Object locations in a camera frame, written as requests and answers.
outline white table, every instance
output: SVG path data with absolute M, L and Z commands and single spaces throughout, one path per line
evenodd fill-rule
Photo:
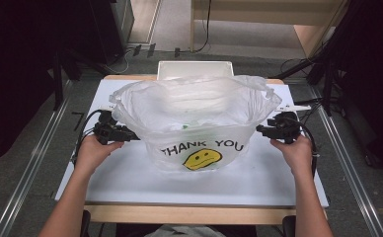
M 109 95 L 132 82 L 126 79 L 153 78 L 107 77 L 99 85 L 90 112 L 111 105 Z M 286 85 L 271 86 L 283 105 L 292 104 Z M 92 117 L 86 129 L 97 119 Z M 72 171 L 69 162 L 55 199 L 62 195 Z M 328 206 L 318 174 L 315 183 L 321 205 Z M 255 132 L 246 155 L 217 171 L 198 173 L 160 171 L 150 162 L 143 141 L 125 142 L 96 170 L 85 208 L 97 222 L 280 224 L 284 216 L 295 214 L 294 205 L 289 167 L 268 138 Z

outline white plastic bag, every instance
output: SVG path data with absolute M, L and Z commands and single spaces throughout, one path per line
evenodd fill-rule
M 115 91 L 114 119 L 146 143 L 168 171 L 213 170 L 245 152 L 281 98 L 255 76 L 139 81 Z

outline black pole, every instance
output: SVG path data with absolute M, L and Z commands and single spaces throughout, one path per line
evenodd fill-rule
M 75 59 L 84 62 L 85 64 L 87 64 L 91 68 L 93 68 L 96 71 L 98 71 L 99 73 L 101 73 L 103 76 L 108 76 L 108 75 L 112 74 L 110 70 L 100 66 L 99 64 L 97 64 L 97 63 L 95 63 L 93 61 L 91 61 L 90 59 L 88 59 L 87 57 L 81 55 L 79 52 L 75 51 L 74 49 L 67 49 L 66 51 L 71 56 L 73 56 Z
M 55 84 L 55 106 L 53 107 L 53 110 L 56 111 L 63 101 L 62 74 L 61 65 L 59 62 L 59 52 L 57 52 L 53 57 L 53 81 Z
M 334 81 L 334 70 L 335 68 L 333 66 L 333 63 L 332 62 L 327 63 L 322 106 L 325 112 L 327 113 L 328 117 L 331 116 L 330 103 L 331 103 L 331 92 L 332 92 L 333 81 Z

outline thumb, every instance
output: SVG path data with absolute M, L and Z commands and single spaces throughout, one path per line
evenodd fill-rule
M 270 144 L 272 145 L 272 146 L 274 146 L 275 148 L 277 148 L 277 149 L 281 149 L 282 147 L 283 147 L 283 143 L 282 142 L 280 142 L 280 141 L 278 141 L 278 140 L 275 140 L 275 139 L 271 139 L 270 140 Z
M 121 148 L 123 146 L 123 144 L 124 144 L 124 142 L 114 142 L 114 143 L 108 144 L 107 147 L 108 147 L 109 152 L 112 152 L 118 148 Z

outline yellow smiley face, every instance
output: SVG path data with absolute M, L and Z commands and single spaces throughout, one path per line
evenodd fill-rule
M 218 162 L 221 159 L 221 153 L 211 149 L 201 149 L 190 155 L 183 165 L 186 166 L 189 170 L 195 171 Z

